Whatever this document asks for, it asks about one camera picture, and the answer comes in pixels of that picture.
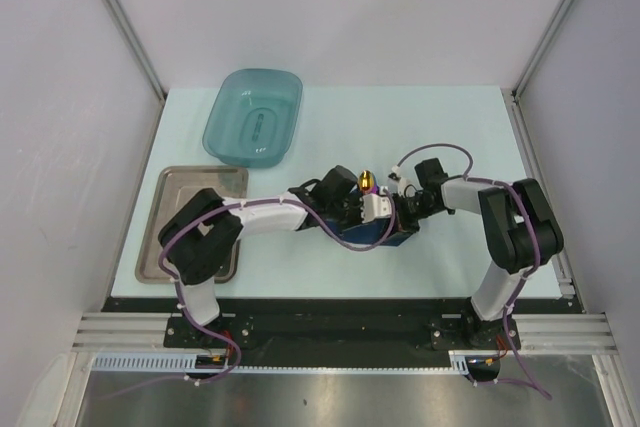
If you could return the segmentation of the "iridescent spoon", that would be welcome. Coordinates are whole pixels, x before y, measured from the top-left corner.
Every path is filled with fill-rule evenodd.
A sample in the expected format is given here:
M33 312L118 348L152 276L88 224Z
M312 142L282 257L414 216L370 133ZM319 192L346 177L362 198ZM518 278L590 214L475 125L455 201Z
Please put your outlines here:
M379 185L373 172L363 170L357 180L358 190L362 195L377 194Z

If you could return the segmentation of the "blue paper napkin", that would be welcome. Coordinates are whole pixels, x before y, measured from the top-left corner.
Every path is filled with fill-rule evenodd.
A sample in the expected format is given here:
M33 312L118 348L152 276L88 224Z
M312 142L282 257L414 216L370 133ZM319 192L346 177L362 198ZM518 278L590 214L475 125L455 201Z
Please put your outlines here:
M351 251L368 251L381 247L399 247L420 231L418 221L402 222L399 214L391 218L378 218L349 228L337 222L323 219L322 230L339 245Z

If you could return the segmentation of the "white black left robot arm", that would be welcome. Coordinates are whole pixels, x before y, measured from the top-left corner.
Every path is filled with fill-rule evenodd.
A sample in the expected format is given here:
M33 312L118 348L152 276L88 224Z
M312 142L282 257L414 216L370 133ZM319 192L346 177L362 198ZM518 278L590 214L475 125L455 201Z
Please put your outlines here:
M223 197L213 188L198 191L160 230L159 266L177 282L179 303L190 318L186 334L197 345L221 334L215 275L236 242L248 236L337 226L348 212L357 176L336 166L320 180L255 200Z

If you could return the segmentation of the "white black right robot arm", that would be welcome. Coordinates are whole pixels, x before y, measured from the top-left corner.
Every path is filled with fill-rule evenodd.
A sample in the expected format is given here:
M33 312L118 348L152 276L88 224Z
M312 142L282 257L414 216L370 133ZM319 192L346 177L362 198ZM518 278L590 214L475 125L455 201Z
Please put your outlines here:
M393 194L397 232L409 236L418 231L420 220L441 212L477 214L491 258L453 335L473 348L507 340L509 315L526 282L564 248L563 233L539 183L530 178L508 184L450 177L436 158L421 162L415 171L420 188L408 195L398 187Z

